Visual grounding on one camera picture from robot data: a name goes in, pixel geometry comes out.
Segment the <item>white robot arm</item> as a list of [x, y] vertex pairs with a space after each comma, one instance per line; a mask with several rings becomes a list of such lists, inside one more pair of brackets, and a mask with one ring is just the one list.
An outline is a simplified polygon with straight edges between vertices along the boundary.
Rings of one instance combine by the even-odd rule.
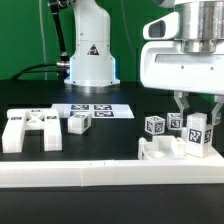
[[[143, 28], [140, 81], [174, 92], [189, 107], [189, 92], [214, 96], [210, 123], [221, 121], [224, 105], [224, 0], [154, 0], [174, 11]], [[67, 84], [87, 90], [117, 84], [110, 54], [110, 17], [95, 0], [69, 0], [75, 15], [76, 51]]]

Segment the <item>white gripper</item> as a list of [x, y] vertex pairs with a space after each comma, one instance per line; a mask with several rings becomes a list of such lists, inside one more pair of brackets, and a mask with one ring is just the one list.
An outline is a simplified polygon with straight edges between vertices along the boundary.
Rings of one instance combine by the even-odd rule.
[[147, 43], [141, 51], [140, 80], [147, 88], [175, 91], [181, 119], [189, 108], [188, 92], [215, 94], [211, 123], [219, 125], [224, 106], [224, 40], [218, 41], [214, 53], [183, 53], [183, 42], [174, 40], [179, 27], [177, 12], [144, 26]]

